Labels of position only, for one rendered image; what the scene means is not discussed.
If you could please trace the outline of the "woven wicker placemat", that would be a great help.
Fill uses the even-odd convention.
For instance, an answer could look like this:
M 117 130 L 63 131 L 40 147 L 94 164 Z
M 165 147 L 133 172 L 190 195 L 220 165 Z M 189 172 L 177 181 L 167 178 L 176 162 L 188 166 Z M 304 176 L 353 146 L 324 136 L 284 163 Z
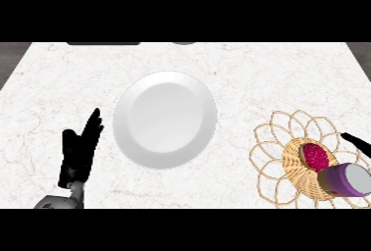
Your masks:
M 267 122 L 254 128 L 254 137 L 250 161 L 258 173 L 257 192 L 276 209 L 371 209 L 371 195 L 355 198 L 326 194 L 318 173 L 300 158 L 300 146 L 315 143 L 325 150 L 331 165 L 355 162 L 371 171 L 371 161 L 340 138 L 326 117 L 315 117 L 303 110 L 273 111 Z

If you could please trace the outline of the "white oval plate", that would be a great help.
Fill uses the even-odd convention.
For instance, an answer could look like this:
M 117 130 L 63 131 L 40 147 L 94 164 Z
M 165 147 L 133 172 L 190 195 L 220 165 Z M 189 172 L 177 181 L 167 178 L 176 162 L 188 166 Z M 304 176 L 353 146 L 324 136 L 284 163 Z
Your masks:
M 139 166 L 174 168 L 199 155 L 216 123 L 216 103 L 204 83 L 180 72 L 152 73 L 133 82 L 117 102 L 118 149 Z

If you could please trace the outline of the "purple can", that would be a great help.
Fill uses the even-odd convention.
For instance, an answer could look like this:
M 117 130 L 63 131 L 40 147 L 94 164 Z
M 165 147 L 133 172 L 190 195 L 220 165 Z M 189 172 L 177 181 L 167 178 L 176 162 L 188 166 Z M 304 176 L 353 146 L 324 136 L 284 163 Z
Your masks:
M 343 163 L 319 171 L 318 180 L 321 189 L 334 197 L 371 194 L 371 173 L 355 163 Z

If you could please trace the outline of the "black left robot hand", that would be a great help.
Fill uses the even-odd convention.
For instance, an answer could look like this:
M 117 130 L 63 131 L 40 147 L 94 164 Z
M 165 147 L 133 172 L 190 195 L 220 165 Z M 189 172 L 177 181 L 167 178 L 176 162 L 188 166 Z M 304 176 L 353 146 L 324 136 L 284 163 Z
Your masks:
M 72 129 L 62 131 L 62 165 L 59 171 L 57 186 L 68 189 L 74 181 L 86 182 L 90 176 L 94 151 L 99 144 L 102 125 L 100 109 L 96 108 L 81 134 Z

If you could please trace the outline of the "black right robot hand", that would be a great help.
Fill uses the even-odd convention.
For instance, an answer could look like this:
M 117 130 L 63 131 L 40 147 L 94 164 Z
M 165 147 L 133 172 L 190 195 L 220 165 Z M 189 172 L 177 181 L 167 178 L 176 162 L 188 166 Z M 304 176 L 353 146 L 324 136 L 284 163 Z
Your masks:
M 344 132 L 340 137 L 353 144 L 356 149 L 365 154 L 371 155 L 371 144 L 365 142 L 360 138 Z

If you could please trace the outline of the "round magenta-topped fruit slice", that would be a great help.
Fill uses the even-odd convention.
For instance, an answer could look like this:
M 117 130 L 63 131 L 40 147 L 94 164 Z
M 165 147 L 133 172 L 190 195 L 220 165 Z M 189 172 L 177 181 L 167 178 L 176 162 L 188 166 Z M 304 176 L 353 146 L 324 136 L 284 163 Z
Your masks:
M 304 143 L 298 148 L 298 157 L 304 166 L 316 173 L 329 166 L 329 157 L 325 149 L 315 143 Z

